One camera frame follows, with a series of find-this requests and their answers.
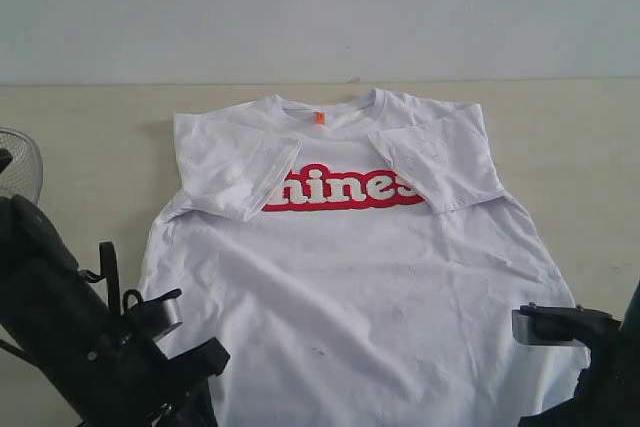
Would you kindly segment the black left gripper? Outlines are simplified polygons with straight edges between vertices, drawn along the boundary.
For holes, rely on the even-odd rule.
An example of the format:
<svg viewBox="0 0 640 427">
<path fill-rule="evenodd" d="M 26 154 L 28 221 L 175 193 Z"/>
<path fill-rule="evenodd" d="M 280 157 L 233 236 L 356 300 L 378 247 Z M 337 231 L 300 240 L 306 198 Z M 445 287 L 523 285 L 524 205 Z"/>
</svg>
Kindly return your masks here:
<svg viewBox="0 0 640 427">
<path fill-rule="evenodd" d="M 100 396 L 101 426 L 216 426 L 209 379 L 221 375 L 229 352 L 215 338 L 168 358 L 155 346 L 141 360 L 114 369 Z"/>
</svg>

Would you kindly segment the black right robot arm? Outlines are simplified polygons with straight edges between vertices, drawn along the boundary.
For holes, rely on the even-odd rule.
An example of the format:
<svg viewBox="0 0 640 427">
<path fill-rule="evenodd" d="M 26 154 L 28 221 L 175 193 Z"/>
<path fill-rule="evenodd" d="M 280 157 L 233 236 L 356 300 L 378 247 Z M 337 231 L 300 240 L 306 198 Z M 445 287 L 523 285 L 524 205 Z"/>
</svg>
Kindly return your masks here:
<svg viewBox="0 0 640 427">
<path fill-rule="evenodd" d="M 533 302 L 512 311 L 515 340 L 528 346 L 584 346 L 590 363 L 577 378 L 573 396 L 521 426 L 637 426 L 639 424 L 639 292 L 624 318 L 576 307 Z"/>
</svg>

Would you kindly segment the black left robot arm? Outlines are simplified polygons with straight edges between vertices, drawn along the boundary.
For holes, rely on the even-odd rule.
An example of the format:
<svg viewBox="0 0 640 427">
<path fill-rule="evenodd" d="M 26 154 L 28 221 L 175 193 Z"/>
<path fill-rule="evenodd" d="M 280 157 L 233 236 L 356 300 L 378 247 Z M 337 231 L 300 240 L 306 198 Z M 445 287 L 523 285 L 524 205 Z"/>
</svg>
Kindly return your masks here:
<svg viewBox="0 0 640 427">
<path fill-rule="evenodd" d="M 214 426 L 208 381 L 230 355 L 211 338 L 172 358 L 158 342 L 183 323 L 181 289 L 146 300 L 121 291 L 116 251 L 80 269 L 45 214 L 21 195 L 1 200 L 3 350 L 35 366 L 84 426 Z"/>
</svg>

